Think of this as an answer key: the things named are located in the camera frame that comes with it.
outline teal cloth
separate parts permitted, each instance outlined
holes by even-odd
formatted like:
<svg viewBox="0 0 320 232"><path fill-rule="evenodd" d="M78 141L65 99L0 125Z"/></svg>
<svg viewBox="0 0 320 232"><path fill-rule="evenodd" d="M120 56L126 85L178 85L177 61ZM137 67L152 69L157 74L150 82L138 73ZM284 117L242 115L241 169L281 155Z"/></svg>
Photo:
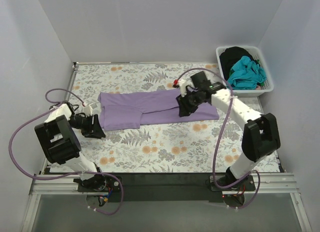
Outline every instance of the teal cloth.
<svg viewBox="0 0 320 232"><path fill-rule="evenodd" d="M235 63L230 71L228 82L234 90L255 90L257 84L266 81L266 72L259 64L252 61L248 56Z"/></svg>

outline gray floor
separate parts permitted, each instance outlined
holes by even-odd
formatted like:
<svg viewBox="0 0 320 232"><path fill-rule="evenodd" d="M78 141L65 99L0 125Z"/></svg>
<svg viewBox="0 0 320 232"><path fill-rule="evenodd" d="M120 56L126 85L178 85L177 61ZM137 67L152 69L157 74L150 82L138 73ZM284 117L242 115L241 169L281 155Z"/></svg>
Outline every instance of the gray floor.
<svg viewBox="0 0 320 232"><path fill-rule="evenodd" d="M104 208L111 211L116 206L109 203ZM206 201L125 202L113 216L88 209L84 195L42 195L32 231L297 232L301 229L290 194L258 194L250 206L238 212Z"/></svg>

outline colored wire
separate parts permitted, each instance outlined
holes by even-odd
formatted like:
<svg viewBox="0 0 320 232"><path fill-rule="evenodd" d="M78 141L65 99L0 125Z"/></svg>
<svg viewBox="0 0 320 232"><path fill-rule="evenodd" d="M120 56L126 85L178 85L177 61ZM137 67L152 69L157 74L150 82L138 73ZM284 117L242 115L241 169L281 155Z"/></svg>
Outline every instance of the colored wire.
<svg viewBox="0 0 320 232"><path fill-rule="evenodd" d="M215 73L215 72L213 72L212 70L207 69L207 68L190 68L190 69L186 70L185 72L183 72L183 73L178 77L177 80L180 80L183 75L185 75L186 73L188 73L188 72L190 72L190 71L194 71L194 70L208 71L208 72L214 74L215 76L217 76L217 77L219 77L221 80L223 80L223 81L225 82L226 86L230 89L230 95L231 95L230 103L229 103L229 107L228 107L228 110L227 110L226 115L225 115L225 119L224 119L223 124L222 124L222 126L221 126L220 133L219 133L219 135L218 135L218 139L217 139L217 141L216 141L216 145L215 145L215 149L214 149L214 154L213 154L213 162L212 162L212 176L213 176L214 185L215 185L217 188L219 188L219 189L228 189L228 188L236 185L237 183L241 182L244 178L246 178L247 176L249 176L249 175L251 174L251 171L249 171L248 173L246 173L245 175L243 175L241 178L237 179L235 182L233 182L233 183L231 183L231 184L228 184L228 185L226 185L226 186L221 186L221 185L219 185L218 182L217 182L217 178L216 178L216 160L217 160L217 155L218 155L218 149L219 149L220 141L221 141L222 135L223 135L223 133L224 133L224 130L225 130L225 127L226 127L226 124L227 124L229 115L230 115L230 113L231 113L231 108L232 108L232 104L233 104L233 101L234 101L234 90L232 89L232 86L230 85L230 83L229 83L227 80L225 80L225 78L223 78L220 74ZM247 206L253 201L253 199L257 196L257 194L258 194L258 190L259 190L259 188L260 188L260 182L261 182L261 181L260 181L260 175L259 175L259 172L258 172L257 170L252 170L252 172L257 173L257 175L258 175L258 186L257 186L257 188L256 188L256 191L255 191L254 196L252 197L252 199L251 199L248 203L246 203L246 204L242 205L241 207L239 207L238 209L242 209L242 208L247 207Z"/></svg>
<svg viewBox="0 0 320 232"><path fill-rule="evenodd" d="M8 151L9 151L9 156L14 164L14 166L21 172L23 173L25 176L33 179L33 180L39 180L39 181L52 181L52 180L57 180L57 179L60 179L60 178L64 178L64 177L67 177L67 176L71 176L71 175L78 175L78 174L82 174L83 172L82 171L77 171L77 172L71 172L71 173L66 173L66 174L63 174L63 175L59 175L59 176L54 176L54 177L38 177L38 176L34 176L32 174L29 174L28 172L26 172L19 164L18 162L16 161L14 155L13 155L13 151L12 151L12 144L13 144L13 141L14 141L14 138L15 136L17 135L17 133L25 126L27 126L28 124L40 119L41 117L43 116L46 116L48 114L50 114L52 111L56 110L61 104L62 102L56 102L56 101L51 101L48 99L48 94L51 92L51 91L56 91L56 90L62 90L62 91L66 91L72 95L74 95L76 98L78 98L82 103L83 100L80 99L77 95L75 95L73 92L67 90L67 89L62 89L62 88L54 88L54 89L50 89L47 93L45 93L45 98L47 101L49 101L50 103L59 103L56 107L54 107L53 109L45 112L45 113L42 113L40 115L38 115L37 117L33 118L33 119L30 119L29 121L25 122L24 124L22 124L21 126L19 126L14 132L13 134L11 135L11 138L9 140L9 145L8 145ZM107 211L104 211L104 210L100 210L100 209L96 209L96 211L98 212L101 212L105 215L114 215L115 213L118 212L118 210L121 208L122 206L122 203L124 201L124 188L122 186L122 183L121 181L116 177L114 176L113 174L110 174L110 173L104 173L104 172L92 172L92 171L85 171L84 173L86 174L91 174L91 175L103 175L103 176L109 176L113 179L115 179L118 183L119 183L119 186L120 186L120 189L121 189L121 199L120 199L120 203L119 203L119 206L116 208L116 210L114 210L113 212L107 212Z"/></svg>

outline black cloth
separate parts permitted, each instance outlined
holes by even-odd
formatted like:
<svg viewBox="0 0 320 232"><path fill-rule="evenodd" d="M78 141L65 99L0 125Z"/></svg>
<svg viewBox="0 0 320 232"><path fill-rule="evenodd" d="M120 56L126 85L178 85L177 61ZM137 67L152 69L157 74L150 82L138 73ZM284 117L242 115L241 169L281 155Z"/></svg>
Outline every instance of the black cloth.
<svg viewBox="0 0 320 232"><path fill-rule="evenodd" d="M252 61L254 61L254 58L248 51L237 46L227 48L222 54L220 54L221 69L225 80L229 79L232 66L234 66L242 56L248 56Z"/></svg>

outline white laundry basket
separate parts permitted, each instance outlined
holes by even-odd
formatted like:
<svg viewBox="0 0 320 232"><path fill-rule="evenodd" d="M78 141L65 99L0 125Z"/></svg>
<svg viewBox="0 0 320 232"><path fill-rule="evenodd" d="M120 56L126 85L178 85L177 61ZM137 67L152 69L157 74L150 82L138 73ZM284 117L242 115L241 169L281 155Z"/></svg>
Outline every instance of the white laundry basket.
<svg viewBox="0 0 320 232"><path fill-rule="evenodd" d="M234 46L221 46L216 48L215 52L216 52L216 57L218 59L218 64L219 64L219 70L220 70L220 74L221 76L224 78L224 73L222 71L222 67L221 67L221 62L220 62L220 55L225 52L225 50L227 48L230 47L234 47ZM250 55L252 55L253 59L258 61L260 66L262 68L264 68L265 74L266 74L266 80L264 82L264 86L261 86L261 90L234 90L234 94L239 96L239 97L257 97L262 95L265 92L270 92L274 89L274 83L272 81L269 69L267 67L266 61L264 59L264 57L262 56L260 50L257 47L254 46L238 46L241 48L244 48L246 51L249 52Z"/></svg>

